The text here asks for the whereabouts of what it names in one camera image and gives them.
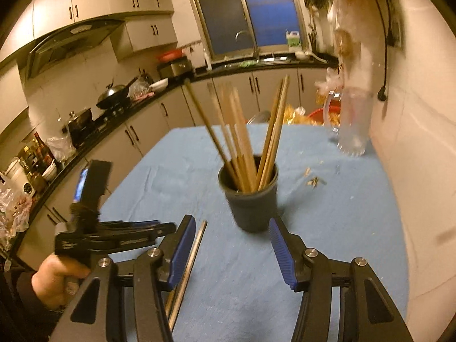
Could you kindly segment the person left hand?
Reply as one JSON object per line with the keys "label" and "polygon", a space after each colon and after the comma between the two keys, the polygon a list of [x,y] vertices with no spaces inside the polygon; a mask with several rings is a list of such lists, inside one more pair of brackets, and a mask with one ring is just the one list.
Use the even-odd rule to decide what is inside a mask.
{"label": "person left hand", "polygon": [[57,310],[67,304],[66,279],[83,280],[89,274],[90,269],[76,259],[52,253],[32,276],[32,289],[47,309]]}

